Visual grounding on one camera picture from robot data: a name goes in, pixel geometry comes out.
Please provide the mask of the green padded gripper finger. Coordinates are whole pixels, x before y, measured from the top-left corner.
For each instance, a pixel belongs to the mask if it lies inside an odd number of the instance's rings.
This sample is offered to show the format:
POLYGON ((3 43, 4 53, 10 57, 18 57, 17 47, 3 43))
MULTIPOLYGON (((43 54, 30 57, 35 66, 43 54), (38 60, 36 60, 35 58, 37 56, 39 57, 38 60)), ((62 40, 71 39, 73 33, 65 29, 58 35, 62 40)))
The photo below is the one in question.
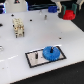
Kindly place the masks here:
POLYGON ((63 16, 64 16, 64 7, 62 7, 62 8, 61 8, 61 12, 58 13, 58 17, 59 17, 59 18, 63 18, 63 16))
POLYGON ((76 13, 76 11, 77 11, 77 4, 73 3, 71 10, 73 10, 74 13, 76 13))

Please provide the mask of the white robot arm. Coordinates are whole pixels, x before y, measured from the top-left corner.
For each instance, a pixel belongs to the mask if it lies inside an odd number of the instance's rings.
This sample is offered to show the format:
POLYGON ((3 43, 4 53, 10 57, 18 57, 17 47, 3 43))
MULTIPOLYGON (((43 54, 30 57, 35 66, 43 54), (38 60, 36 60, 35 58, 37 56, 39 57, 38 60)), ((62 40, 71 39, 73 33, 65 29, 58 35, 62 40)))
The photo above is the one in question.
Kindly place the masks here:
POLYGON ((59 12, 58 16, 64 18, 70 14, 76 16, 77 4, 71 0, 5 0, 5 9, 7 13, 47 9, 50 13, 59 12))

